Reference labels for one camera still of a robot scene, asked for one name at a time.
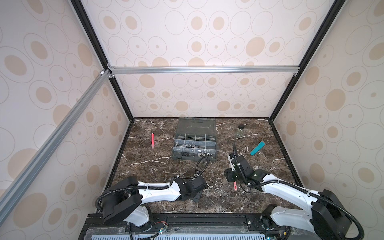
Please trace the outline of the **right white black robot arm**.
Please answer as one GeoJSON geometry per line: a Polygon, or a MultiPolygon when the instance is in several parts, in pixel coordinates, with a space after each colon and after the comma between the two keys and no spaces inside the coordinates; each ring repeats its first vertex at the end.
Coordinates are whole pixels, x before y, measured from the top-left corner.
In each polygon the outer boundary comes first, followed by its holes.
{"type": "Polygon", "coordinates": [[[355,225],[358,234],[354,238],[364,238],[362,225],[332,191],[308,190],[264,170],[255,170],[244,156],[236,153],[230,153],[228,159],[230,167],[224,171],[228,182],[243,183],[250,189],[277,196],[297,206],[296,209],[287,209],[269,205],[254,221],[265,232],[293,227],[312,232],[322,240],[346,240],[348,230],[355,225]]]}

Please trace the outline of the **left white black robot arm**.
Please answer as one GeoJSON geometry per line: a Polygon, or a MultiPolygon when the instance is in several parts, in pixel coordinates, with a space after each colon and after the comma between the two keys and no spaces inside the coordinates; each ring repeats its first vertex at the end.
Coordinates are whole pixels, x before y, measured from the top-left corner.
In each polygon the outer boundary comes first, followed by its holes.
{"type": "Polygon", "coordinates": [[[124,221],[142,227],[152,221],[152,213],[145,204],[198,199],[207,188],[202,176],[159,184],[139,182],[133,176],[106,189],[95,200],[95,206],[103,213],[105,225],[124,221]]]}

